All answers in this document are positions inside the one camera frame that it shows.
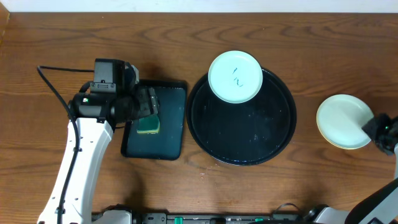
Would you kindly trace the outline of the green yellow sponge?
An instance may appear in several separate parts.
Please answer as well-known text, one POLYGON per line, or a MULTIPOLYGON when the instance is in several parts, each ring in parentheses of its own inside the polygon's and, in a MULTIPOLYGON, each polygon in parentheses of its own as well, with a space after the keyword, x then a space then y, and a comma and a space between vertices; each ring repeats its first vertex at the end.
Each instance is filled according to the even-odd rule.
POLYGON ((157 114, 139 119, 138 134, 157 134, 160 130, 160 119, 157 114))

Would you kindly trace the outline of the light green plate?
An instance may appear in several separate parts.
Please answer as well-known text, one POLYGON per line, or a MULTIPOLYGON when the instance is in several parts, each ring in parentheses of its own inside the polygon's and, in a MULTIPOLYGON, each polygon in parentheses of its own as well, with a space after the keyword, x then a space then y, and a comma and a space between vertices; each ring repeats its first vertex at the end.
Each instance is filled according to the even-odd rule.
POLYGON ((250 54, 232 50, 217 56, 208 71, 212 92, 227 103, 244 103, 254 98, 263 82, 262 68, 250 54))
POLYGON ((362 127, 373 117, 370 107, 359 98, 338 94, 319 106, 317 126, 332 145, 348 150, 359 149, 371 141, 362 127))

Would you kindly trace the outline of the yellow plate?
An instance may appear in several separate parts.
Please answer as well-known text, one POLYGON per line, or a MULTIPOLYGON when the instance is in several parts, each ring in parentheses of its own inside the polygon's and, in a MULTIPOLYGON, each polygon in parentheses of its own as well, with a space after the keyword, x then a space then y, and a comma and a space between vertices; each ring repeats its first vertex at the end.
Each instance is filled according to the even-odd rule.
POLYGON ((326 141, 341 149, 359 149, 371 141, 359 122, 341 110, 318 110, 317 127, 326 141))

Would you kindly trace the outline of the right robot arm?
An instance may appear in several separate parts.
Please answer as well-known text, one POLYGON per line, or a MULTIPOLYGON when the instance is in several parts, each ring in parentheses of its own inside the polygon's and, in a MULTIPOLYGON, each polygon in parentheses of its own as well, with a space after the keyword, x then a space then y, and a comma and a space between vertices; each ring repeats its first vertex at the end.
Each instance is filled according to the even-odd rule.
MULTIPOLYGON (((362 130, 376 147, 388 156, 397 156, 397 118, 386 114, 369 120, 362 130)), ((313 218, 314 223, 386 224, 397 223, 397 174, 393 181, 365 198, 351 211, 325 207, 313 218)))

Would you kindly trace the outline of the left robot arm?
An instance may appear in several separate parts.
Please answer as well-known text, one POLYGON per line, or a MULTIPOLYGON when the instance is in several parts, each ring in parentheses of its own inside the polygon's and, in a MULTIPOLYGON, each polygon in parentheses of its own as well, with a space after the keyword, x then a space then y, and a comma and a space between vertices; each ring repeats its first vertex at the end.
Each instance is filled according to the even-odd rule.
POLYGON ((67 106, 71 118, 63 160, 38 223, 92 223, 98 174, 116 125, 155 115, 158 108, 151 87, 121 94, 77 93, 67 106))

